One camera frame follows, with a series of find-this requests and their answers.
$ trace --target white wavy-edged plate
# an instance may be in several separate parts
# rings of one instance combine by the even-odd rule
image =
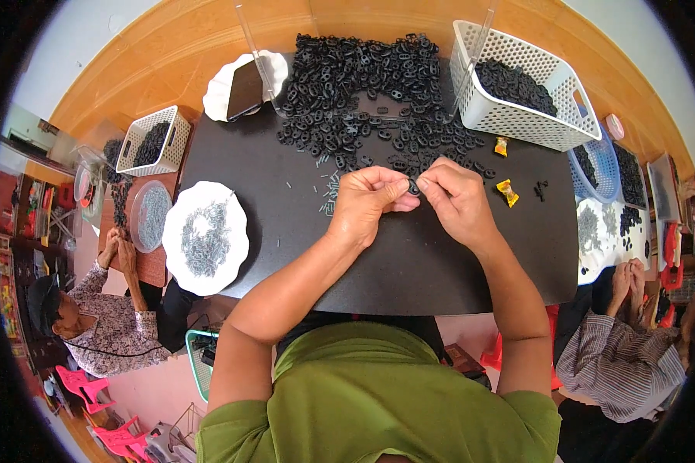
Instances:
[[[281,53],[273,53],[267,50],[259,52],[261,69],[265,72],[268,83],[273,86],[273,95],[278,96],[283,87],[283,82],[288,77],[288,64]],[[222,66],[213,79],[209,81],[206,94],[203,96],[204,112],[214,121],[227,122],[227,111],[229,109],[229,96],[232,91],[232,79],[234,72],[254,60],[252,53],[241,55],[236,61]],[[262,101],[270,100],[268,83],[262,86]],[[257,113],[259,107],[247,113]]]
[[[187,217],[198,208],[205,208],[212,202],[227,203],[227,228],[230,229],[229,252],[227,260],[219,266],[213,278],[197,277],[188,270],[185,255],[181,250],[181,235]],[[167,211],[162,246],[167,254],[167,270],[175,276],[184,290],[199,296],[210,296],[223,290],[233,282],[239,273],[239,266],[250,251],[247,238],[247,215],[245,215],[237,196],[232,190],[214,181],[199,181],[197,184],[181,191],[175,205]]]

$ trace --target patterned shirt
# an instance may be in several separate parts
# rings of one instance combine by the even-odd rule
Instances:
[[[167,360],[172,354],[157,341],[157,314],[152,310],[135,311],[130,297],[101,294],[107,279],[108,270],[95,261],[82,282],[67,293],[80,307],[80,313],[97,318],[83,334],[65,341],[77,364],[87,373],[105,378]]]
[[[591,310],[564,348],[556,375],[566,390],[591,397],[618,423],[650,415],[685,379],[677,328],[637,333]]]

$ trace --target green shirt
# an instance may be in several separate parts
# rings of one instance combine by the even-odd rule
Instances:
[[[414,334],[354,321],[291,343],[273,396],[208,413],[195,446],[199,462],[550,462],[560,423],[543,394],[492,394]]]

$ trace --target yellow candy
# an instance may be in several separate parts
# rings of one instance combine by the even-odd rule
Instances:
[[[507,142],[509,142],[510,139],[503,137],[503,136],[498,136],[497,137],[497,145],[494,147],[494,153],[499,153],[503,155],[504,157],[507,157]]]
[[[510,179],[503,180],[500,183],[498,183],[497,190],[499,190],[501,194],[505,195],[505,198],[507,199],[507,205],[510,208],[515,205],[515,203],[520,197],[516,192],[512,190],[512,182],[510,182]]]

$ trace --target white plastic basket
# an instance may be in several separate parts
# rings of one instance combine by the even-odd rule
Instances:
[[[461,120],[467,128],[541,144],[558,151],[602,138],[587,93],[566,61],[494,29],[489,30],[479,57],[479,61],[495,59],[512,68],[522,66],[536,83],[548,89],[554,99],[558,114],[551,117],[494,98],[482,88],[475,71],[471,80],[464,84],[463,76],[470,64],[469,51],[482,27],[467,21],[454,21],[453,27],[456,42],[451,55],[451,78],[459,96]],[[577,90],[583,102],[581,106],[574,97]]]
[[[162,152],[153,164],[134,167],[134,159],[139,145],[152,127],[160,122],[169,122]],[[116,172],[127,173],[135,177],[151,176],[158,173],[175,172],[180,168],[185,153],[185,145],[190,134],[190,124],[180,114],[177,106],[170,106],[156,113],[144,116],[132,122],[126,132],[124,144],[121,145]]]

